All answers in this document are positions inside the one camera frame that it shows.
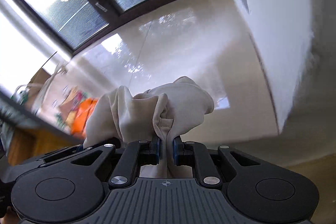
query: orange object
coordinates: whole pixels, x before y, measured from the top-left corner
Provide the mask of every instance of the orange object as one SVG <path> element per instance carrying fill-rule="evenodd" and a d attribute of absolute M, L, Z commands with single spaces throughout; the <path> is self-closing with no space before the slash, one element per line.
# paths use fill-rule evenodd
<path fill-rule="evenodd" d="M 89 98 L 80 103 L 80 105 L 78 106 L 78 111 L 75 120 L 73 121 L 71 127 L 71 135 L 76 135 L 77 137 L 80 138 L 86 138 L 85 133 L 86 122 L 87 119 L 92 114 L 97 102 L 98 99 Z"/>

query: garment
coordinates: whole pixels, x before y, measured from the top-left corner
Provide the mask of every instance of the garment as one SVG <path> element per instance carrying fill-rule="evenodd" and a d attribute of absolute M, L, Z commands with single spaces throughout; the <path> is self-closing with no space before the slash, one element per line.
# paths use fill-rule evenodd
<path fill-rule="evenodd" d="M 146 165 L 142 177 L 192 177 L 187 166 L 173 161 L 173 139 L 200 125 L 214 102 L 193 80 L 184 76 L 132 97 L 125 86 L 103 95 L 86 124 L 84 148 L 117 137 L 126 146 L 137 140 L 160 140 L 160 163 Z"/>

